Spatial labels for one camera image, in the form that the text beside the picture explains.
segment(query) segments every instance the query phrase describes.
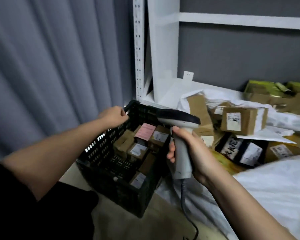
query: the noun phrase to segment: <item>floor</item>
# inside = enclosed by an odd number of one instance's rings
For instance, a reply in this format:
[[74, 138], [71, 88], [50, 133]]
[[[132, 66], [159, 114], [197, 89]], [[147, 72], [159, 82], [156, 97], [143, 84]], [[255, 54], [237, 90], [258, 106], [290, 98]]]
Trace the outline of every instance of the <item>floor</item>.
[[[91, 190], [79, 169], [74, 164], [60, 179], [61, 182], [76, 186], [84, 190]], [[92, 211], [95, 225], [94, 239], [102, 240], [175, 240], [183, 236], [192, 239], [195, 230], [186, 220], [182, 212], [154, 194], [143, 218], [125, 211], [103, 195], [99, 195], [100, 202]], [[225, 240], [226, 238], [216, 229], [211, 229], [200, 222], [200, 240]]]

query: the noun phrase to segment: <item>shelf beam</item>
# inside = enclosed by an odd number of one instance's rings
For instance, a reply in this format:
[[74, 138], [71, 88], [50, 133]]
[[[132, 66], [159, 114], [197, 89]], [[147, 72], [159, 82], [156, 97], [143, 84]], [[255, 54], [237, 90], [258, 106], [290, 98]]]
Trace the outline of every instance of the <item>shelf beam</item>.
[[300, 17], [253, 16], [211, 13], [179, 13], [180, 22], [300, 29]]

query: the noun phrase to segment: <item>gray wall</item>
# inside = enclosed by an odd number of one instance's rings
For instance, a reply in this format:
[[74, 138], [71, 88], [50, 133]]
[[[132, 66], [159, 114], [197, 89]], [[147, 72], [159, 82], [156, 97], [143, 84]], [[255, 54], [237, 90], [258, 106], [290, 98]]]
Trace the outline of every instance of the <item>gray wall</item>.
[[[181, 12], [300, 17], [300, 0], [181, 0]], [[300, 30], [180, 23], [178, 77], [242, 90], [249, 79], [300, 82]]]

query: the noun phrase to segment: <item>black plastic crate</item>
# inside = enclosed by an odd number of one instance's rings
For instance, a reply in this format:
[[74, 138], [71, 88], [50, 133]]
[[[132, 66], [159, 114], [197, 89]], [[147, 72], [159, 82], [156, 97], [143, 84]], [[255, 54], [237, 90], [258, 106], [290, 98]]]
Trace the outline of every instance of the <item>black plastic crate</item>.
[[99, 135], [77, 159], [77, 165], [88, 184], [123, 207], [141, 218], [152, 198], [160, 180], [168, 172], [166, 155], [169, 140], [157, 153], [157, 159], [152, 165], [140, 189], [129, 184], [141, 162], [123, 161], [114, 156], [113, 143], [129, 129], [134, 131], [139, 125], [148, 123], [162, 125], [157, 117], [157, 108], [140, 104], [136, 100], [124, 108], [129, 120], [121, 126], [108, 130]]

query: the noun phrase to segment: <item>hand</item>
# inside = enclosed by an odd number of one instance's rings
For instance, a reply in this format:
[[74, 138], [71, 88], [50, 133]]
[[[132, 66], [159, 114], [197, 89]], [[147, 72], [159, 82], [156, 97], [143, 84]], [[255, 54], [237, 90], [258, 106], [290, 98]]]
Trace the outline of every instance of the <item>hand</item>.
[[122, 125], [129, 119], [129, 116], [126, 115], [126, 112], [124, 112], [123, 108], [121, 108], [120, 106], [114, 106], [102, 111], [99, 114], [98, 119], [101, 119], [103, 121], [102, 123], [108, 130]]
[[[172, 130], [177, 136], [184, 139], [189, 145], [190, 156], [195, 166], [193, 176], [197, 181], [206, 186], [211, 172], [216, 173], [219, 170], [223, 170], [222, 166], [214, 158], [206, 144], [196, 133], [192, 132], [192, 134], [190, 134], [185, 129], [180, 129], [177, 126], [174, 126]], [[172, 141], [169, 144], [169, 152], [167, 154], [167, 158], [172, 163], [174, 163], [176, 160], [174, 154], [175, 150], [176, 147]]]

